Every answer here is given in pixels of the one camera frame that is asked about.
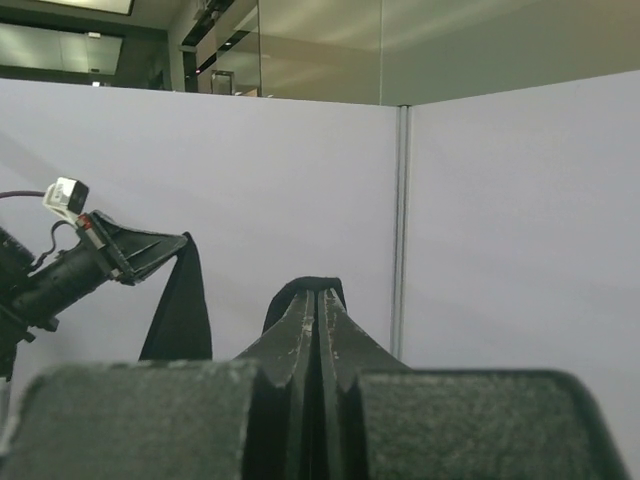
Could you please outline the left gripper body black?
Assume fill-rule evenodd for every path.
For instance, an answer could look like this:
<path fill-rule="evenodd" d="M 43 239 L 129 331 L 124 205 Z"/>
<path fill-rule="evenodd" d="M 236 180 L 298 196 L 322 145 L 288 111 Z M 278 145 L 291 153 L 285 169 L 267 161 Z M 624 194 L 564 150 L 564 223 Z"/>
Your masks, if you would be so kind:
<path fill-rule="evenodd" d="M 6 230 L 1 231 L 1 344 L 31 342 L 31 327 L 54 332 L 56 316 L 112 278 L 116 262 L 108 256 L 120 250 L 125 229 L 115 225 L 92 230 L 103 241 L 99 249 L 88 233 L 71 250 L 58 254 L 35 271 L 33 254 Z"/>

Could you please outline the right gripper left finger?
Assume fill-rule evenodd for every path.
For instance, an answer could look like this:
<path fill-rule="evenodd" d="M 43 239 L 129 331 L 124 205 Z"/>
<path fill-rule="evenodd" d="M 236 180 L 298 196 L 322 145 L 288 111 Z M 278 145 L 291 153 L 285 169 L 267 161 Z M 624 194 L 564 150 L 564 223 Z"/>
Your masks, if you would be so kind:
<path fill-rule="evenodd" d="M 315 296 L 224 363 L 72 365 L 26 392 L 5 479 L 308 479 Z"/>

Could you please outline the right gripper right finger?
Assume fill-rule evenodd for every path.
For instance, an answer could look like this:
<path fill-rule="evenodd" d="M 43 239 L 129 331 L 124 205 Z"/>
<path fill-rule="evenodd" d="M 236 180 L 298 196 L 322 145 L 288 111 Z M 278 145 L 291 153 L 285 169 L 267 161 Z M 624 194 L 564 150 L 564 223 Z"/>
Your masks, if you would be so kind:
<path fill-rule="evenodd" d="M 558 370 L 414 370 L 318 296 L 331 479 L 625 479 L 589 390 Z"/>

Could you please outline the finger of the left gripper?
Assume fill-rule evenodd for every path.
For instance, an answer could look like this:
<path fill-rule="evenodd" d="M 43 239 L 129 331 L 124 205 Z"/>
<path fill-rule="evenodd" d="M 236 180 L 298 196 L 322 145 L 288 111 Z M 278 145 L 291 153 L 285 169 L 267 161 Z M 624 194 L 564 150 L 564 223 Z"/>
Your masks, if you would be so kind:
<path fill-rule="evenodd" d="M 94 210 L 90 213 L 90 242 L 98 265 L 107 277 L 134 286 L 183 250 L 188 239 L 185 235 L 125 227 Z"/>

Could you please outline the black t-shirt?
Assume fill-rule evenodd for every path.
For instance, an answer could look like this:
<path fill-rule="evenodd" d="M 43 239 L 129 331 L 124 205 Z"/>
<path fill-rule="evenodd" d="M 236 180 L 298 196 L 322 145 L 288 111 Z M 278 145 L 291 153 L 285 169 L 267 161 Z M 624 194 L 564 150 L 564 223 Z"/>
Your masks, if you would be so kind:
<path fill-rule="evenodd" d="M 177 260 L 160 297 L 138 359 L 140 361 L 210 360 L 213 358 L 211 322 L 206 303 L 199 251 L 186 232 L 186 245 Z M 297 293 L 333 289 L 345 303 L 342 281 L 337 277 L 303 276 L 281 288 L 271 300 L 263 332 L 285 314 Z"/>

